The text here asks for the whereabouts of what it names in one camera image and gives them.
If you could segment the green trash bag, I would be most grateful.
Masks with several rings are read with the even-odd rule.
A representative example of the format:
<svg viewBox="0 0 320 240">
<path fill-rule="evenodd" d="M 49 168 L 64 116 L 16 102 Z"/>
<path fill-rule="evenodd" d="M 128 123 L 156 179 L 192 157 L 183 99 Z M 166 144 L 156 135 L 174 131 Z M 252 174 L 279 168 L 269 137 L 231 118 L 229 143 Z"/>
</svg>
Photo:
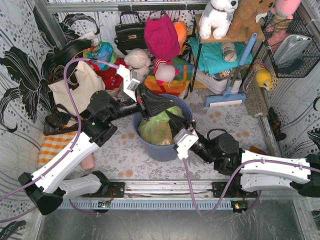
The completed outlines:
<svg viewBox="0 0 320 240">
<path fill-rule="evenodd" d="M 138 134 L 145 142 L 155 146 L 172 145 L 174 140 L 169 121 L 170 117 L 165 111 L 149 120 L 142 119 L 138 126 Z"/>
</svg>

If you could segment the blue trash bin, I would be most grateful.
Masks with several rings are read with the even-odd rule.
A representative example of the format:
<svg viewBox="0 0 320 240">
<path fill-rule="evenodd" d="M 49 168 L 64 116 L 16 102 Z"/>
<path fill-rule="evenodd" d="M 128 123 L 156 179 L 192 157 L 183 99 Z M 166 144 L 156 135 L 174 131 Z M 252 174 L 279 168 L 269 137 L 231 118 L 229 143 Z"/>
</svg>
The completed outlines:
<svg viewBox="0 0 320 240">
<path fill-rule="evenodd" d="M 161 96 L 173 100 L 175 102 L 175 105 L 181 108 L 184 118 L 187 119 L 189 122 L 193 119 L 193 113 L 189 105 L 183 99 L 171 94 L 161 94 Z M 139 143 L 142 145 L 144 152 L 153 160 L 159 162 L 168 162 L 175 160 L 177 158 L 178 153 L 176 150 L 174 150 L 174 144 L 157 146 L 144 141 L 140 137 L 138 133 L 138 128 L 142 119 L 142 115 L 139 112 L 134 114 L 132 116 L 132 127 L 135 135 L 138 138 Z"/>
</svg>

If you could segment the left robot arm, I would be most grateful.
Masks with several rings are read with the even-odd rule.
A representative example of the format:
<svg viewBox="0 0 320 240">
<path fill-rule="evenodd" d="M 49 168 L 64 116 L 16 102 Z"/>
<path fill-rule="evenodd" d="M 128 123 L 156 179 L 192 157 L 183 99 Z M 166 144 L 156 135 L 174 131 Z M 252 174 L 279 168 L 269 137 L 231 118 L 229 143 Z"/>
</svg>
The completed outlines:
<svg viewBox="0 0 320 240">
<path fill-rule="evenodd" d="M 87 156 L 103 146 L 117 131 L 113 121 L 140 113 L 148 120 L 175 106 L 175 102 L 156 94 L 144 84 L 133 93 L 135 100 L 120 102 L 105 90 L 95 92 L 87 106 L 89 118 L 80 132 L 49 163 L 34 173 L 22 173 L 18 181 L 42 215 L 55 211 L 63 201 L 78 196 L 102 196 L 108 193 L 110 181 L 101 171 L 77 179 L 66 176 Z"/>
</svg>

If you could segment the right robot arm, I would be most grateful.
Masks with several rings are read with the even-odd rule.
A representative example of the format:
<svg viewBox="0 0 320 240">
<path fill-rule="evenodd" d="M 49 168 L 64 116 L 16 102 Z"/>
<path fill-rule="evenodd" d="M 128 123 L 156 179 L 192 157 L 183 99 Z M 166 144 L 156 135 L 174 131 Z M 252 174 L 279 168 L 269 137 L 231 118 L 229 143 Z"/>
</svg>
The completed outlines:
<svg viewBox="0 0 320 240">
<path fill-rule="evenodd" d="M 174 135 L 177 156 L 185 160 L 192 151 L 222 175 L 230 177 L 225 189 L 214 187 L 222 196 L 260 190 L 296 190 L 310 198 L 320 196 L 320 157 L 283 158 L 241 149 L 239 142 L 226 130 L 211 139 L 196 131 L 196 122 L 169 111 L 169 125 Z"/>
</svg>

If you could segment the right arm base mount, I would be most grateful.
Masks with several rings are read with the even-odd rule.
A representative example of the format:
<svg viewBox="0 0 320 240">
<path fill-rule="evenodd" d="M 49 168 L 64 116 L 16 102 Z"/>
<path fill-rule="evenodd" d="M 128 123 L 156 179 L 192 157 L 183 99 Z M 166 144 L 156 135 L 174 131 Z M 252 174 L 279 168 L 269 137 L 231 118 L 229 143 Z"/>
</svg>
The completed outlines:
<svg viewBox="0 0 320 240">
<path fill-rule="evenodd" d="M 226 185 L 226 181 L 212 182 L 212 192 L 215 198 L 220 198 Z M 256 198 L 258 196 L 257 191 L 247 192 L 242 190 L 241 185 L 231 183 L 226 193 L 225 198 Z"/>
</svg>

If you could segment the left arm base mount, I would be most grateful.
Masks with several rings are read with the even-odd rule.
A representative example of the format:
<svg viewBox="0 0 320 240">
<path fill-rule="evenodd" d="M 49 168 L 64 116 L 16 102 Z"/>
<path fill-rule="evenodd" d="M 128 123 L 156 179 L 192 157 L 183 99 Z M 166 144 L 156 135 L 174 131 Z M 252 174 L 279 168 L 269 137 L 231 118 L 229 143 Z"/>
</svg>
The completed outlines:
<svg viewBox="0 0 320 240">
<path fill-rule="evenodd" d="M 96 198 L 123 198 L 125 193 L 124 182 L 111 182 L 107 190 L 99 190 L 95 193 Z"/>
</svg>

